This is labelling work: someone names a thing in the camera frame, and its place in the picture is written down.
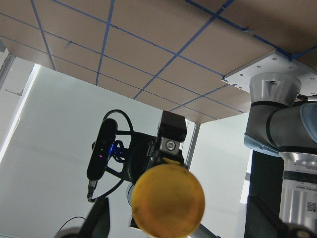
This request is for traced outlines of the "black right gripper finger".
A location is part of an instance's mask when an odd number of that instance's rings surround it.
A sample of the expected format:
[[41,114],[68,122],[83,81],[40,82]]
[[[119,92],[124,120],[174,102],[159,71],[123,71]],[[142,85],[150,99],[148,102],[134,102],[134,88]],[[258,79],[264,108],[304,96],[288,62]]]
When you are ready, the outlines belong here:
[[259,196],[248,196],[245,238],[287,238],[289,231],[289,227]]

